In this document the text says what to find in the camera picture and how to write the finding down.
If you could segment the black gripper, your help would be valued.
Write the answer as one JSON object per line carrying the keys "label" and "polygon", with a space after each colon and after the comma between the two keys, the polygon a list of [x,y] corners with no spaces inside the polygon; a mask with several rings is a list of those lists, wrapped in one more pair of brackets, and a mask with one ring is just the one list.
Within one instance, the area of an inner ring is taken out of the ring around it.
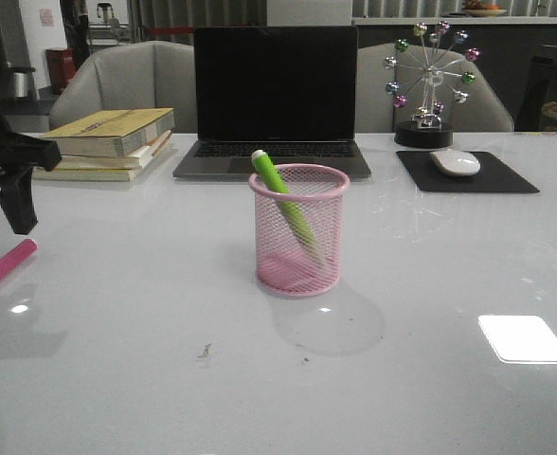
{"label": "black gripper", "polygon": [[50,172],[61,160],[55,141],[13,132],[0,111],[0,207],[15,234],[27,235],[38,223],[32,167]]}

